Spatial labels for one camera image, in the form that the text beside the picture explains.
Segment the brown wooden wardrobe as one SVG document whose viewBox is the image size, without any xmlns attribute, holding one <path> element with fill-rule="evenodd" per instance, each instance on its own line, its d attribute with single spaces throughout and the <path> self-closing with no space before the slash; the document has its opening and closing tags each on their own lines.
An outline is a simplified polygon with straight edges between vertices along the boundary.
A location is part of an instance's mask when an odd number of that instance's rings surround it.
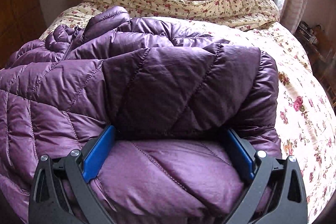
<svg viewBox="0 0 336 224">
<path fill-rule="evenodd" d="M 1 0 L 1 68 L 12 53 L 45 30 L 39 0 Z"/>
</svg>

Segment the wooden bedside shelf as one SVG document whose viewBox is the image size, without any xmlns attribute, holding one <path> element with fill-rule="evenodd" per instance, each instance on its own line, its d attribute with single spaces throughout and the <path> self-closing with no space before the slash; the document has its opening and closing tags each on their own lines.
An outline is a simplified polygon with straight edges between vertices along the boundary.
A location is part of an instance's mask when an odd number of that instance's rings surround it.
<svg viewBox="0 0 336 224">
<path fill-rule="evenodd" d="M 335 45 L 320 24 L 310 27 L 301 21 L 294 36 L 306 50 L 314 76 L 335 97 Z"/>
</svg>

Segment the small-floral pillow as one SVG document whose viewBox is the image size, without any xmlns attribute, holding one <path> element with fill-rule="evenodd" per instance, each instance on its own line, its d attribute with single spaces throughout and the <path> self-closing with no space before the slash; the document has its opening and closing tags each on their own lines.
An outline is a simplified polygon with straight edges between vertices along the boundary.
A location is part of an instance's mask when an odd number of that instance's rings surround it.
<svg viewBox="0 0 336 224">
<path fill-rule="evenodd" d="M 280 12 L 273 0 L 84 0 L 98 11 L 121 6 L 131 16 L 165 16 L 199 20 L 241 31 L 278 22 Z"/>
</svg>

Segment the purple quilted down jacket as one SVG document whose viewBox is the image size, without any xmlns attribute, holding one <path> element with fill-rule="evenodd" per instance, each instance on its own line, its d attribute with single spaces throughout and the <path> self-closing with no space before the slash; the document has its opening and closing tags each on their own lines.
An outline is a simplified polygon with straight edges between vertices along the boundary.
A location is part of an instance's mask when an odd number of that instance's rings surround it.
<svg viewBox="0 0 336 224">
<path fill-rule="evenodd" d="M 1 70 L 1 193 L 21 221 L 39 159 L 117 130 L 91 187 L 119 223 L 212 223 L 243 182 L 219 145 L 228 128 L 269 156 L 278 71 L 268 53 L 116 6 L 64 24 Z"/>
</svg>

